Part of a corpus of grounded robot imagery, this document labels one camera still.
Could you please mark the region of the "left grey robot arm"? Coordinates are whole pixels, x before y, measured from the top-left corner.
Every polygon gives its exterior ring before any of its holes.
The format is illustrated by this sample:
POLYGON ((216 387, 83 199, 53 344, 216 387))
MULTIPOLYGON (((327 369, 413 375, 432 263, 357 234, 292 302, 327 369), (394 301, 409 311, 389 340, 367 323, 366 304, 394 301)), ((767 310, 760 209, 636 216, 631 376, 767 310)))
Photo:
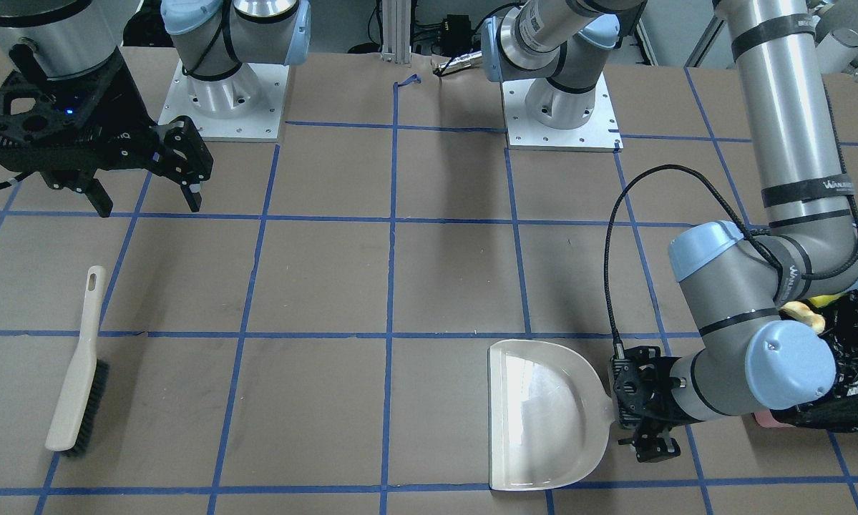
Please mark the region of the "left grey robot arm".
MULTIPOLYGON (((649 1, 524 1, 480 29, 484 73, 517 89, 517 123, 566 132, 598 117, 598 89, 616 17, 649 1)), ((837 352, 811 326, 782 318, 789 301, 858 290, 858 207, 845 172, 807 1, 711 1, 729 30, 730 59, 749 124, 765 232, 750 232, 697 170, 661 165, 629 180, 606 221, 603 292, 614 343, 611 387, 618 421, 657 443, 671 428, 787 411, 827 401, 837 352), (610 297, 615 215, 629 190, 667 172, 700 180, 728 220, 695 225, 668 245, 668 263, 703 348, 685 356, 625 348, 610 297)))

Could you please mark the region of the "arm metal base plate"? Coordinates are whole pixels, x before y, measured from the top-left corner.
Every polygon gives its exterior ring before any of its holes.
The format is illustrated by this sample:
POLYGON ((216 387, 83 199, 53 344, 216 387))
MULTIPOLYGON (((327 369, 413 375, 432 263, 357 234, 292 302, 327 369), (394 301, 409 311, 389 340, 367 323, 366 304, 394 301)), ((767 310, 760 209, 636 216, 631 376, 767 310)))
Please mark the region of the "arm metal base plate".
POLYGON ((206 142, 277 142, 287 99, 289 66, 245 63, 231 77, 204 82, 177 63, 158 123, 187 115, 206 142))
POLYGON ((501 84, 508 147, 537 151, 614 152, 624 149, 602 73, 593 90, 569 94, 546 79, 501 84))

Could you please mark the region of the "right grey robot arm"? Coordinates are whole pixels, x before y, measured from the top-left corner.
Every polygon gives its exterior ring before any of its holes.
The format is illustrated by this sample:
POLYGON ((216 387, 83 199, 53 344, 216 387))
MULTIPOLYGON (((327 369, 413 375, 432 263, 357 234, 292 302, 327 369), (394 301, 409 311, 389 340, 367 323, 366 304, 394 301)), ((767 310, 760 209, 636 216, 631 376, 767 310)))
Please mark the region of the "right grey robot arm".
POLYGON ((214 159, 213 123, 266 111, 255 66, 300 65, 310 48, 308 1, 163 1, 190 110, 148 113, 120 45, 132 1, 0 1, 0 48, 13 69, 0 86, 0 165, 8 189, 39 174, 108 217, 99 170, 142 169, 180 187, 191 212, 214 159))

